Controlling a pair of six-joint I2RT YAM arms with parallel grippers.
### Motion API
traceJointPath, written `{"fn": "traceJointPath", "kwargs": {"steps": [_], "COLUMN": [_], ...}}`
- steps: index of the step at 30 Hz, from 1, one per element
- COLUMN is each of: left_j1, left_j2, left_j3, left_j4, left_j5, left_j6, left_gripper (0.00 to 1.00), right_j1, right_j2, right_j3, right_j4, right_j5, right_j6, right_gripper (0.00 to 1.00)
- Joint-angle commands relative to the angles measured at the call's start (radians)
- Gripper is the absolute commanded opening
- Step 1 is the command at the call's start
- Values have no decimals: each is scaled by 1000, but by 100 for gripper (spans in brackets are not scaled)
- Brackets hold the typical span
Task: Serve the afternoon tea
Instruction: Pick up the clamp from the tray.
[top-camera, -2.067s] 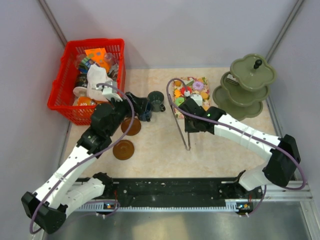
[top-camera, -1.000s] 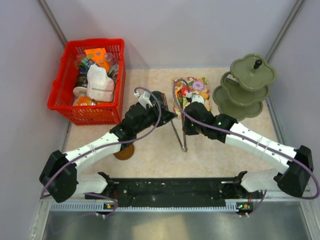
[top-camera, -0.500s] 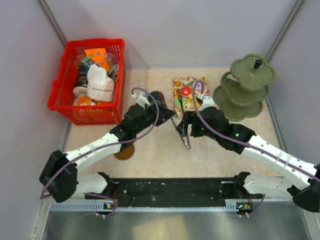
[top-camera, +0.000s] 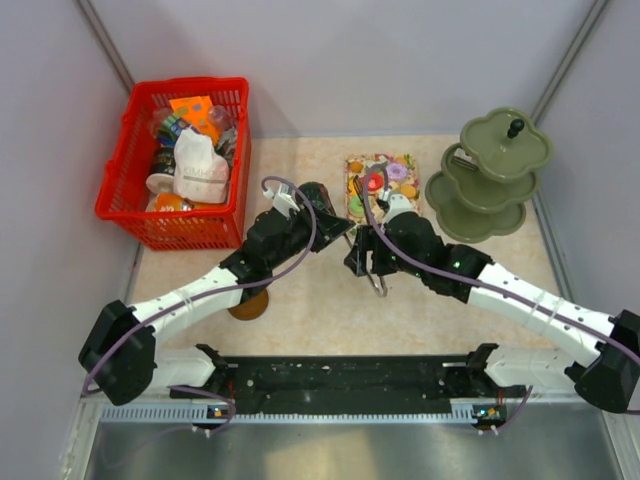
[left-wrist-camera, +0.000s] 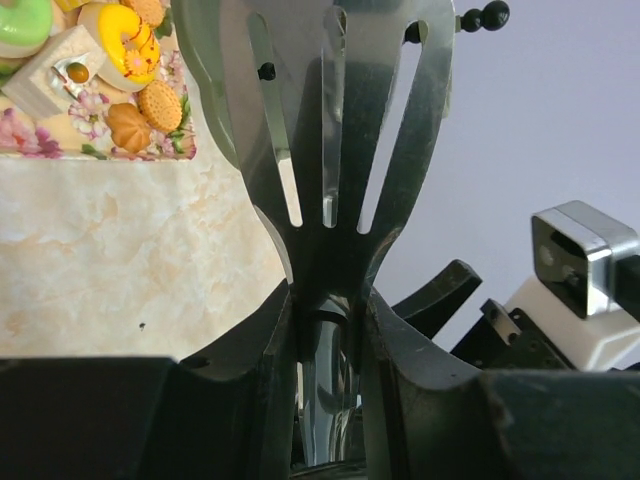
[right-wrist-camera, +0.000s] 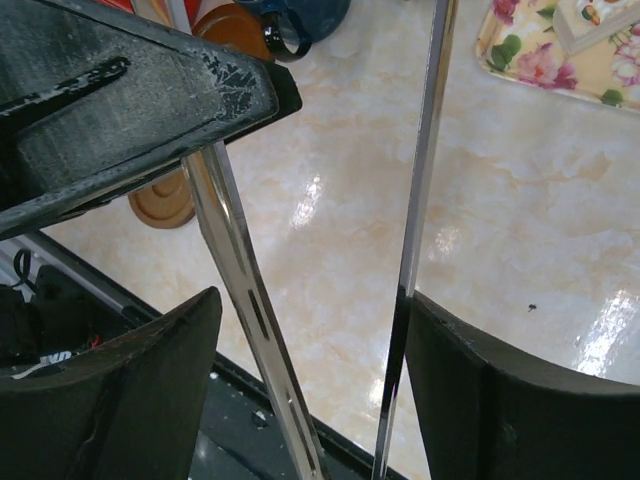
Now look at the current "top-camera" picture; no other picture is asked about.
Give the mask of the stainless steel food tongs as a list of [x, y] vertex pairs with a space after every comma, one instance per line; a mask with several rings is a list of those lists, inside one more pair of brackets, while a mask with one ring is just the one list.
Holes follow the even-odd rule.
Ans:
[[[331, 214], [337, 215], [333, 204], [332, 204], [332, 212], [331, 212]], [[353, 241], [355, 240], [355, 236], [356, 236], [356, 228], [358, 226], [360, 226], [360, 225], [355, 223], [355, 226], [351, 230], [349, 230], [344, 236], [342, 236], [342, 238], [346, 241], [347, 246], [349, 248], [349, 251], [346, 254], [346, 256], [349, 254], [350, 249], [353, 246]], [[382, 277], [376, 276], [376, 275], [373, 275], [373, 274], [367, 274], [366, 276], [363, 276], [363, 277], [368, 280], [369, 284], [371, 285], [372, 289], [374, 290], [374, 292], [376, 293], [376, 295], [378, 297], [384, 298], [384, 297], [387, 296], [388, 288], [386, 286], [385, 280]]]

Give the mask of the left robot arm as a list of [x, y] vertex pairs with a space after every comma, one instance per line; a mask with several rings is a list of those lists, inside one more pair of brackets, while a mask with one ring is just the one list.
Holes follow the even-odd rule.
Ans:
[[120, 300], [107, 304], [78, 356], [86, 381], [96, 383], [116, 406], [174, 385], [195, 387], [209, 397], [220, 394], [227, 374], [205, 348], [169, 351], [162, 344], [252, 299], [273, 282], [281, 264], [304, 250], [323, 250], [353, 225], [317, 207], [287, 216], [276, 209], [261, 213], [242, 246], [192, 283], [132, 306]]

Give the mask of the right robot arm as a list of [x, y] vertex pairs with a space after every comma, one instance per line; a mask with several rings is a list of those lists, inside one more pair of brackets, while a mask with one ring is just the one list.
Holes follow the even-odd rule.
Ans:
[[486, 253], [445, 243], [414, 212], [357, 227], [344, 264], [358, 277], [404, 272], [438, 295], [501, 315], [554, 344], [552, 351], [480, 348], [480, 362], [466, 372], [474, 393], [514, 385], [572, 388], [601, 410], [632, 413], [639, 382], [639, 317], [632, 311], [610, 315], [549, 293]]

